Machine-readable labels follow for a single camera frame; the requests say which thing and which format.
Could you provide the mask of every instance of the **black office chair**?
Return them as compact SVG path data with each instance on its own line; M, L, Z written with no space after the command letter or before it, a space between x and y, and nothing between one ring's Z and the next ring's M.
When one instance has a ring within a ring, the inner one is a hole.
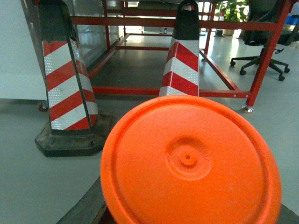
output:
M260 0L250 0L249 1L249 18L248 21L252 22L277 22L278 20L278 13L281 8L281 3L283 0L267 0L267 1L260 1ZM293 31L289 30L283 30L282 34L280 36L280 39L278 41L278 44L282 44L285 46L290 45L294 41L299 41L299 23L295 26ZM249 46L261 46L263 45L265 48L265 45L268 41L270 32L268 31L245 31L243 34L243 40L246 45ZM245 75L246 71L245 68L254 65L259 64L261 55L264 51L264 48L261 51L261 54L259 56L252 56L252 57L236 57L232 58L230 65L233 67L235 65L234 60L242 60L247 61L250 60L249 63L242 66L240 75ZM282 52L282 50L276 50L275 54L279 54ZM282 71L279 67L276 66L276 64L285 66L285 70ZM269 67L274 69L275 71L279 72L279 81L284 81L285 77L283 76L283 73L288 73L290 71L289 64L271 59L271 62L269 64Z

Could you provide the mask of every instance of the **orange plastic lid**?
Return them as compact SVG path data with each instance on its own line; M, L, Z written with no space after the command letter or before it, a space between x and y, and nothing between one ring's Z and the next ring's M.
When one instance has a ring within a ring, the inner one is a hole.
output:
M274 224L279 215L269 147L243 117L204 98L159 97L129 111L100 171L119 224Z

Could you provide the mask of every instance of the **gray floor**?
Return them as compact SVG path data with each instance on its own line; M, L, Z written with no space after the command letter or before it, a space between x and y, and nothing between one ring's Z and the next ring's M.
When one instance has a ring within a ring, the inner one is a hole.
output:
M130 38L127 45L169 46L170 38ZM241 77L245 62L229 67L230 57L258 55L260 47L248 47L233 37L212 38L209 53L243 90L249 89L256 66ZM241 114L265 138L277 160L283 184L283 204L299 214L299 45L285 47L275 59L290 64L283 82L268 69L251 115ZM167 52L121 50L93 80L94 84L159 87ZM200 87L225 89L204 62L200 62ZM123 114L149 97L97 97L100 110ZM239 111L244 99L214 98ZM0 223L54 224L91 187L99 176L100 154L80 158L45 158L34 138L48 121L36 101L0 100Z

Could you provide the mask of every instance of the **traffic cone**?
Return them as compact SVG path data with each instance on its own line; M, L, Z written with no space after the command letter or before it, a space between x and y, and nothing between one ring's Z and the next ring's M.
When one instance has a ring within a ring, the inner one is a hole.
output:
M224 21L224 12L221 13L219 21ZM225 37L223 35L223 29L217 29L214 37Z
M198 5L185 0L178 6L159 96L199 95Z
M99 152L112 116L99 114L84 60L62 0L38 3L50 123L35 142L45 156Z

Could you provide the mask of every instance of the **potted plant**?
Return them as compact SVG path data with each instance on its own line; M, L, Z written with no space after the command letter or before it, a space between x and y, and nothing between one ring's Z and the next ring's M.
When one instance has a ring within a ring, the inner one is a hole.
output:
M220 8L220 14L224 12L224 21L236 21L243 22L247 19L247 5L249 0L230 0L224 2ZM233 35L234 30L225 29L223 30L224 35Z

